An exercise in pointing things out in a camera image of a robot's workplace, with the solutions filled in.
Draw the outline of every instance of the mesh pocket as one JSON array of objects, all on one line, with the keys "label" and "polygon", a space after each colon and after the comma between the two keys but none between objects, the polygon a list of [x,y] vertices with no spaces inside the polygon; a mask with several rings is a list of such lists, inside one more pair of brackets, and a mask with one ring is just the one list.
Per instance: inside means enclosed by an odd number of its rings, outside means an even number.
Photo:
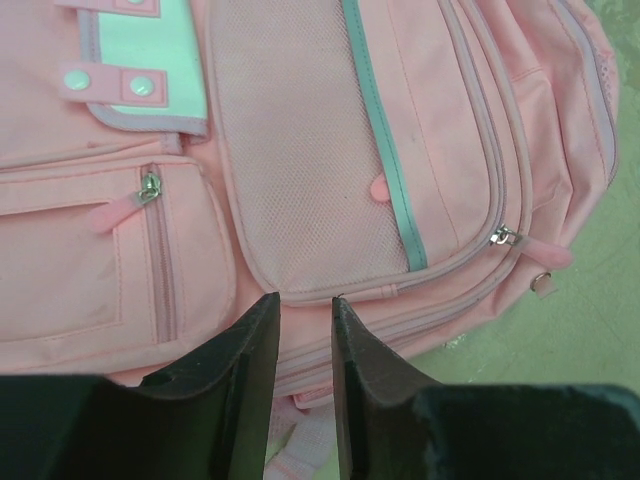
[{"label": "mesh pocket", "polygon": [[339,0],[212,9],[217,126],[235,222],[258,280],[336,289],[408,271]]}]

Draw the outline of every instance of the teal ribbon trim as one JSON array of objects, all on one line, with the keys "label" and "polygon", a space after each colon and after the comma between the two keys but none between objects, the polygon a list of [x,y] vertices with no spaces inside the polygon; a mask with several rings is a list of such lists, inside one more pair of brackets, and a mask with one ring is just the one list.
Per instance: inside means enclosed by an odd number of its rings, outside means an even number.
[{"label": "teal ribbon trim", "polygon": [[402,164],[398,157],[398,150],[391,134],[389,121],[382,106],[380,92],[375,81],[371,56],[362,26],[362,16],[358,0],[343,0],[344,16],[347,24],[351,50],[360,82],[360,90],[364,100],[373,135],[378,146],[378,153],[382,159],[391,205],[396,217],[400,238],[409,261],[409,270],[423,270],[427,268],[427,253],[420,237],[420,231],[411,208],[409,192],[402,171]]}]

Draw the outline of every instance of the mint green fabric panel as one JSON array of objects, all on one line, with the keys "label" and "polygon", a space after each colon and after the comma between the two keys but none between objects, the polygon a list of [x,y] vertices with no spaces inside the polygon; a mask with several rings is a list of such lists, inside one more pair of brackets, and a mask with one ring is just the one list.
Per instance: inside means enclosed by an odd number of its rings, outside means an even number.
[{"label": "mint green fabric panel", "polygon": [[161,17],[98,14],[101,61],[167,71],[166,108],[113,106],[133,115],[206,119],[207,96],[189,0],[162,0]]},{"label": "mint green fabric panel", "polygon": [[409,269],[411,271],[422,270],[427,268],[427,254],[416,225],[402,164],[378,92],[358,0],[343,0],[343,8],[362,97],[382,159],[382,166],[391,193],[391,204],[409,261]]}]

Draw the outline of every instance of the green floor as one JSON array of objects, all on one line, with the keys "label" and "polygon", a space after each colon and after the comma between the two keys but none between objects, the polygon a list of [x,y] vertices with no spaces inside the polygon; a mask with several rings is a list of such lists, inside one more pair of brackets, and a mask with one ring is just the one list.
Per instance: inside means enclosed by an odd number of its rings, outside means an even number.
[{"label": "green floor", "polygon": [[[445,383],[600,382],[640,393],[640,1],[587,0],[617,52],[620,171],[560,291],[416,359]],[[336,455],[315,478],[338,478]]]}]

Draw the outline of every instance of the backpack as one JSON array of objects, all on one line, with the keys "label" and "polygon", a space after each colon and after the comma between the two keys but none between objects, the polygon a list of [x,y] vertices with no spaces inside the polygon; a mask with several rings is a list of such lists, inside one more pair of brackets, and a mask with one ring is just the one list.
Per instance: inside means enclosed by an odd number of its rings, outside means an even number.
[{"label": "backpack", "polygon": [[26,0],[0,31],[0,369],[134,384],[277,290],[268,478],[332,445],[332,297],[441,345],[553,291],[617,170],[582,0]]}]

